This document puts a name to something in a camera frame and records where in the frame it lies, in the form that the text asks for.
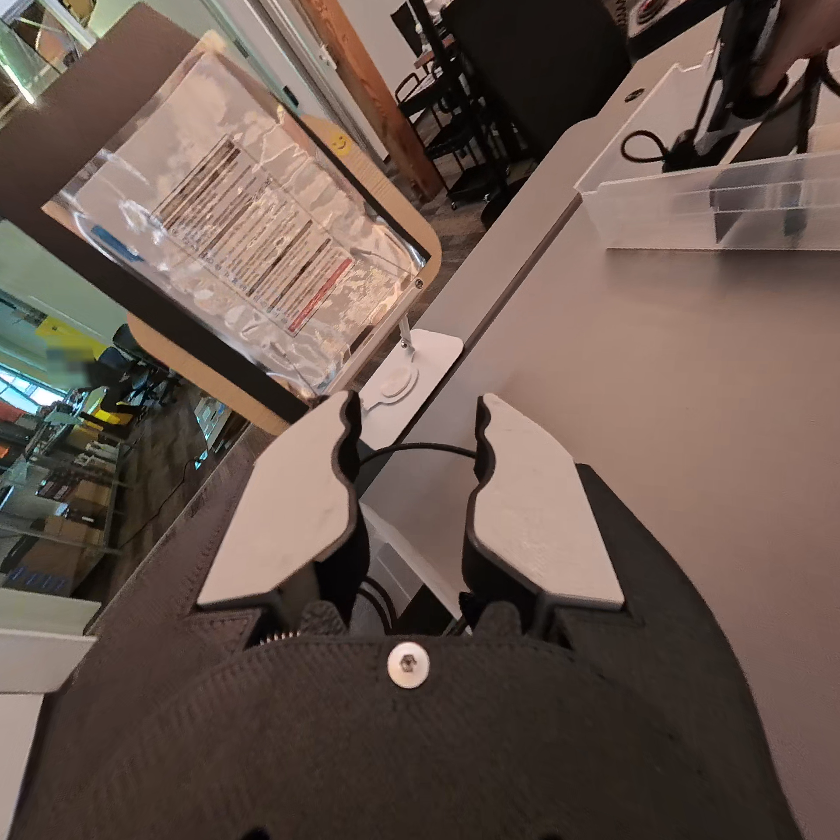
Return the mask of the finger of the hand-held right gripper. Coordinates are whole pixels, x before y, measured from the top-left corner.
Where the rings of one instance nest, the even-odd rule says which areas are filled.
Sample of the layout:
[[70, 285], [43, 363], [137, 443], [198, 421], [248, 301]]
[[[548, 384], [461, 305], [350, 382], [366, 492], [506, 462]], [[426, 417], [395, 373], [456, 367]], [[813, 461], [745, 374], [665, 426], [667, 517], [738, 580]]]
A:
[[762, 113], [750, 117], [738, 115], [731, 110], [709, 109], [699, 123], [692, 145], [696, 153], [710, 153], [721, 141], [731, 138], [748, 127], [762, 121]]

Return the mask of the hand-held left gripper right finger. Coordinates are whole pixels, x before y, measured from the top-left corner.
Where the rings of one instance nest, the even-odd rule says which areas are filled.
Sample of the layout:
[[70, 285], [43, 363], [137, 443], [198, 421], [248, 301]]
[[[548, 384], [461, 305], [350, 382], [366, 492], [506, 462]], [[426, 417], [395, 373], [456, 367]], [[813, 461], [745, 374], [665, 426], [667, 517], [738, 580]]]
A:
[[572, 455], [498, 395], [476, 409], [476, 488], [461, 573], [480, 606], [513, 604], [540, 634], [556, 607], [619, 613], [626, 597]]

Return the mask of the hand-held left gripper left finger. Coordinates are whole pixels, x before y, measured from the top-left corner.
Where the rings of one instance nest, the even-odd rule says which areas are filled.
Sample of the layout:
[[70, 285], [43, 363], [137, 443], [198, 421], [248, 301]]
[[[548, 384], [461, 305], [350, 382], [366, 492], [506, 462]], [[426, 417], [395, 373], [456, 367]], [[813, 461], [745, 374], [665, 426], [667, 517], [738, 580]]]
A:
[[371, 548], [355, 481], [361, 399], [327, 397], [257, 458], [196, 598], [201, 613], [258, 610], [290, 634], [316, 605], [348, 629]]

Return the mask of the black mesh chair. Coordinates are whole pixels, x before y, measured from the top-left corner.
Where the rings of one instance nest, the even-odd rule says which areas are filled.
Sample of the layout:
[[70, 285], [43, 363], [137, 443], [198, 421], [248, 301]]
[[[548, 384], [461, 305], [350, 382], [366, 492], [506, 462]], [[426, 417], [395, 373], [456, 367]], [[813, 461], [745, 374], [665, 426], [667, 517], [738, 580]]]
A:
[[538, 160], [596, 116], [632, 69], [599, 1], [454, 1], [441, 15]]

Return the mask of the printed instruction sheet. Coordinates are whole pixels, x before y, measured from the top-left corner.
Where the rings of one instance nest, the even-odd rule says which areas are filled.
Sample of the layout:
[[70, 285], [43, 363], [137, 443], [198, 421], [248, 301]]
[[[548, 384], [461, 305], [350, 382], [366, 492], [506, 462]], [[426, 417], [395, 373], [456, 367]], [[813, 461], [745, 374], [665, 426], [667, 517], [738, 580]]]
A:
[[42, 209], [311, 404], [430, 259], [346, 163], [208, 32]]

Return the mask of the person's right hand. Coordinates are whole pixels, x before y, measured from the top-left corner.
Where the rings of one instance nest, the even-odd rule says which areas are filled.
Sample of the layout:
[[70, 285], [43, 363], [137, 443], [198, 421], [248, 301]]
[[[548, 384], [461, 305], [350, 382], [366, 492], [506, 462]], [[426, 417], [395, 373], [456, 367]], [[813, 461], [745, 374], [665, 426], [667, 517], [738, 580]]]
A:
[[818, 56], [838, 43], [838, 1], [781, 1], [769, 46], [752, 77], [752, 93], [770, 95], [797, 60]]

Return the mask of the clear plastic bin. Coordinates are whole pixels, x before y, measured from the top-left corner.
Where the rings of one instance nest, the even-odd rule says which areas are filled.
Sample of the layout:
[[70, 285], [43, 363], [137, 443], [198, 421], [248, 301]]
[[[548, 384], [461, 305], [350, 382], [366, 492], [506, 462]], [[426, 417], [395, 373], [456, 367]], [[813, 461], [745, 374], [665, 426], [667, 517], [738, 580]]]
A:
[[716, 166], [664, 174], [660, 161], [621, 153], [638, 130], [673, 143], [693, 121], [710, 74], [673, 65], [640, 101], [576, 184], [608, 249], [787, 250], [839, 248], [838, 96], [824, 87], [807, 152], [795, 152], [798, 106], [748, 129]]

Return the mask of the wooden document stand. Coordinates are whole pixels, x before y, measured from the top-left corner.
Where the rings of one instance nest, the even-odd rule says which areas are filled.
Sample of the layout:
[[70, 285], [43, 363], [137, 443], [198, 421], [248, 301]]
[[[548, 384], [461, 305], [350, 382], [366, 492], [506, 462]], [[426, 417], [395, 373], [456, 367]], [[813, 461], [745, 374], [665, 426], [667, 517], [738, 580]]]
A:
[[[151, 100], [208, 32], [216, 34], [225, 55], [238, 68], [265, 86], [321, 143], [345, 160], [386, 212], [430, 254], [421, 270], [421, 288], [400, 320], [384, 327], [380, 337], [364, 348], [362, 362], [352, 364], [334, 389], [311, 404], [295, 397], [187, 311], [42, 209]], [[215, 28], [206, 33], [194, 35], [148, 4], [137, 3], [103, 38], [89, 38], [91, 47], [77, 63], [36, 93], [35, 102], [24, 106], [2, 130], [2, 217], [119, 304], [144, 350], [272, 434], [280, 434], [327, 397], [350, 389], [383, 342], [399, 329], [399, 343], [360, 390], [361, 440], [371, 449], [396, 445], [464, 349], [461, 339], [411, 329], [408, 324], [410, 307], [438, 273], [438, 237], [387, 178], [382, 163], [351, 135], [329, 120], [288, 107], [235, 57], [221, 33]]]

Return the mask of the black rolling cart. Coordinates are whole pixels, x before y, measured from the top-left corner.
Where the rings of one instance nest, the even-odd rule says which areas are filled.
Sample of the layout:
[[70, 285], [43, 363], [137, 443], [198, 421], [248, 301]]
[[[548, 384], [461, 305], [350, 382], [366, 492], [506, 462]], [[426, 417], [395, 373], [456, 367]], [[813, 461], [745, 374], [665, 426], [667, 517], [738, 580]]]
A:
[[499, 192], [495, 172], [511, 175], [511, 163], [496, 131], [496, 115], [475, 75], [457, 65], [458, 82], [464, 91], [475, 125], [444, 72], [432, 66], [405, 77], [395, 90], [397, 106], [412, 124], [423, 151], [436, 173], [444, 158], [452, 158], [456, 173], [445, 182], [448, 204], [458, 210], [474, 203], [488, 203]]

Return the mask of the wooden post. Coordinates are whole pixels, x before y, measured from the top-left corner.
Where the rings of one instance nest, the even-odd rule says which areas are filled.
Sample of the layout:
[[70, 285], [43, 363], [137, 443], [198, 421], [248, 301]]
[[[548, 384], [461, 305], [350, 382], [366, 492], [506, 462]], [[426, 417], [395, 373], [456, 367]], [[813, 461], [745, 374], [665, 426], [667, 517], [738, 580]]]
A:
[[422, 204], [433, 201], [444, 190], [444, 181], [427, 158], [412, 124], [400, 110], [340, 2], [300, 1], [298, 5], [335, 59], [342, 84], [416, 198]]

